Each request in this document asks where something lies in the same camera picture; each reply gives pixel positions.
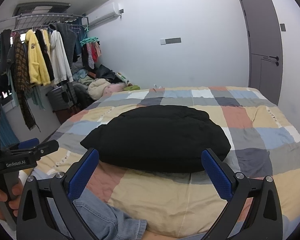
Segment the person's left hand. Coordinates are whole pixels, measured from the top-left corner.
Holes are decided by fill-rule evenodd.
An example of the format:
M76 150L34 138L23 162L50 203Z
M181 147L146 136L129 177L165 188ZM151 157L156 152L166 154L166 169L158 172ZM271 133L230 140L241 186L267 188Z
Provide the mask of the person's left hand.
M9 201L9 204L8 204L10 206L10 208L13 210L13 214L15 217L17 217L17 215L18 215L19 204L20 204L22 192L23 192L23 184L22 184L21 180L18 179L18 183L12 187L12 193L17 198L15 200ZM7 202L7 200L8 200L7 194L0 189L0 202ZM0 208L0 220L4 220L4 221L6 220L2 213L1 208Z

